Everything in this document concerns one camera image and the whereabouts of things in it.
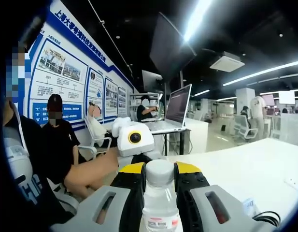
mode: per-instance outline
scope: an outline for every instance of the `white pillar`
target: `white pillar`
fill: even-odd
[[[201,111],[203,115],[207,114],[209,112],[209,101],[206,98],[201,99]]]
[[[237,96],[237,114],[239,115],[242,108],[245,105],[250,108],[250,102],[255,97],[255,90],[251,88],[237,89],[236,96]]]

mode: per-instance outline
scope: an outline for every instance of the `black t-shirt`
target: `black t-shirt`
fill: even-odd
[[[145,107],[143,105],[139,105],[137,108],[137,121],[141,122],[141,120],[147,119],[147,118],[153,118],[152,114],[149,112],[145,115],[142,114],[142,112],[145,110]]]
[[[63,209],[46,179],[48,177],[55,184],[59,183],[55,176],[59,166],[53,163],[51,158],[54,154],[49,153],[47,149],[46,138],[41,127],[34,120],[24,116],[21,116],[20,120],[33,168],[32,180],[20,188],[21,192],[29,204],[36,209],[40,220],[44,220],[48,226],[65,223],[72,217],[72,214]],[[12,127],[19,131],[15,114],[5,127]]]
[[[43,131],[47,137],[50,151],[57,155],[56,162],[61,165],[57,175],[62,178],[61,182],[63,182],[73,164],[72,148],[80,143],[71,124],[65,120],[62,120],[56,128],[47,123],[43,126]]]

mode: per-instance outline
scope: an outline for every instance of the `plastic water bottle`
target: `plastic water bottle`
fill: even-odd
[[[147,182],[142,214],[149,232],[173,232],[177,227],[179,210],[173,174],[174,166],[167,160],[157,159],[146,165]]]

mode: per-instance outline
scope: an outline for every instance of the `white robot head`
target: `white robot head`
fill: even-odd
[[[117,118],[112,129],[113,137],[118,137],[118,149],[123,157],[138,155],[154,150],[154,138],[149,128],[129,117]]]

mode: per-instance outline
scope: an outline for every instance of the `bottle cap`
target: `bottle cap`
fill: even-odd
[[[163,159],[150,161],[145,166],[145,175],[149,184],[155,187],[165,186],[174,178],[174,165]]]

